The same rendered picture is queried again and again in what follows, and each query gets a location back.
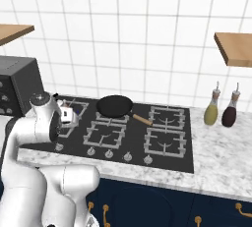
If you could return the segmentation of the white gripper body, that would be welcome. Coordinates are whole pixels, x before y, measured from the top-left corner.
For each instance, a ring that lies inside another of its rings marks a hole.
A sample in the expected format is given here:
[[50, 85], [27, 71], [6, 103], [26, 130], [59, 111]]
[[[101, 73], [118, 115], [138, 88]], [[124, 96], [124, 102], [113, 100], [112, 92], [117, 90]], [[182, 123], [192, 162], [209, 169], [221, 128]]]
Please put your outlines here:
[[74, 111], [72, 111], [72, 120], [71, 120], [70, 126], [72, 128], [78, 127], [79, 126], [79, 120], [80, 120], [79, 116]]

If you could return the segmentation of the black gas hob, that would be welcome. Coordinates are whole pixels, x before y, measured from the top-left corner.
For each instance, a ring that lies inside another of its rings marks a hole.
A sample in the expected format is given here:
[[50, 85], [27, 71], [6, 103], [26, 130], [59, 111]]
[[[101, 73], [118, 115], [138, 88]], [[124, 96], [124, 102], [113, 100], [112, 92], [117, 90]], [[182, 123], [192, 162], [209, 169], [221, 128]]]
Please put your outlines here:
[[[55, 144], [27, 144], [26, 149], [86, 157], [92, 159], [134, 164], [179, 172], [194, 171], [190, 110], [183, 107], [135, 103], [132, 112], [153, 124], [148, 126], [129, 116], [109, 119], [96, 110], [96, 101], [91, 98], [60, 96], [79, 116], [79, 126], [70, 129], [64, 126], [58, 138], [64, 148], [55, 150]], [[88, 156], [90, 147], [95, 149]], [[113, 156], [106, 158], [111, 149]], [[124, 155], [130, 152], [131, 161]], [[147, 165], [149, 155], [153, 162]]]

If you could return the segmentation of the black toaster oven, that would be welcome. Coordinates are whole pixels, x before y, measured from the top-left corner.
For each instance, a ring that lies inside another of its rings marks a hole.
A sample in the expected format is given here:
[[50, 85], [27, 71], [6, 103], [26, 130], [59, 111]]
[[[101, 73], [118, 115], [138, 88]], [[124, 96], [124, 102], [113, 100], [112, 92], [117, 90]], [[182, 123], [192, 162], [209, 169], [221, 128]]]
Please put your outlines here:
[[0, 56], [0, 115], [23, 117], [31, 109], [30, 98], [43, 92], [35, 58]]

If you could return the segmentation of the navy cupboard door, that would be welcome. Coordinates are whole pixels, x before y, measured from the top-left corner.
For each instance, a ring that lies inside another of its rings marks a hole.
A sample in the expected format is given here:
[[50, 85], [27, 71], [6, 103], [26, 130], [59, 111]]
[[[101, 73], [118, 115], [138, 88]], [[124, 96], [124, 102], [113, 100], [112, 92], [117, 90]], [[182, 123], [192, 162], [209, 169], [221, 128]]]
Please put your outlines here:
[[252, 202], [195, 195], [188, 227], [197, 227], [196, 216], [200, 227], [252, 227]]
[[112, 199], [111, 181], [108, 179], [101, 178], [99, 180], [98, 187], [87, 197], [87, 203], [89, 203], [89, 201], [92, 201], [94, 203], [94, 208], [91, 210], [91, 214], [96, 218], [97, 222], [99, 223], [99, 227], [103, 227], [102, 207], [104, 204], [107, 204], [109, 206], [109, 210], [106, 213], [106, 219], [107, 222], [110, 223], [110, 227], [112, 227], [111, 199]]

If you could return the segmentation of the navy cupboard panel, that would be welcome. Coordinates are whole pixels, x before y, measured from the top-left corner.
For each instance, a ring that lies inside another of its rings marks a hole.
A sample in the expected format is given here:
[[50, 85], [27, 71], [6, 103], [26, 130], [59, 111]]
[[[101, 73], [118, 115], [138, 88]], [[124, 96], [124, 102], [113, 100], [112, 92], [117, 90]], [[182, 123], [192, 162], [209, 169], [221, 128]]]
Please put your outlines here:
[[113, 227], [186, 227], [194, 196], [133, 183], [114, 182]]

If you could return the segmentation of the yellow oil bottle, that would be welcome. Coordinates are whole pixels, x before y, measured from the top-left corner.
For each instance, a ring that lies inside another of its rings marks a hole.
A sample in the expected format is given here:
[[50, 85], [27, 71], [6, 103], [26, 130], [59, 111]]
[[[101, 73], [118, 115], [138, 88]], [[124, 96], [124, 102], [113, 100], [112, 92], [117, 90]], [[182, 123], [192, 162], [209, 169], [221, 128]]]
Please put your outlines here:
[[217, 87], [213, 90], [211, 102], [204, 113], [204, 123], [208, 126], [212, 126], [218, 118], [218, 100], [221, 94], [219, 85], [220, 83], [217, 83]]

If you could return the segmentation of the dark red vinegar bottle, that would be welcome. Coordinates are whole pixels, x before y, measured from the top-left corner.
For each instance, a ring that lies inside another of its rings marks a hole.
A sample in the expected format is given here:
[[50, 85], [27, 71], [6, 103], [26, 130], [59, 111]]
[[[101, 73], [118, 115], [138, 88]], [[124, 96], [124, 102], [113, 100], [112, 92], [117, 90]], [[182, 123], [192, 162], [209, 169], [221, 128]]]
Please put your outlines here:
[[239, 96], [239, 85], [236, 85], [236, 89], [232, 92], [229, 104], [225, 108], [221, 116], [221, 123], [227, 128], [232, 127], [236, 121], [236, 104]]

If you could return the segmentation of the wooden wall shelf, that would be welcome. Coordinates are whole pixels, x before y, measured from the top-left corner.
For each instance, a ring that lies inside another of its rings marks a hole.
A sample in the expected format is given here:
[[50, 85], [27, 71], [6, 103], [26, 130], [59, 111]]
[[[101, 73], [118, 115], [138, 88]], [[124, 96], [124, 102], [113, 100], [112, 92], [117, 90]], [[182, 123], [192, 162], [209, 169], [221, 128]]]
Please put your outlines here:
[[31, 25], [0, 24], [0, 46], [5, 45], [32, 31], [34, 31], [34, 26]]
[[214, 39], [227, 66], [252, 68], [252, 33], [216, 32]]

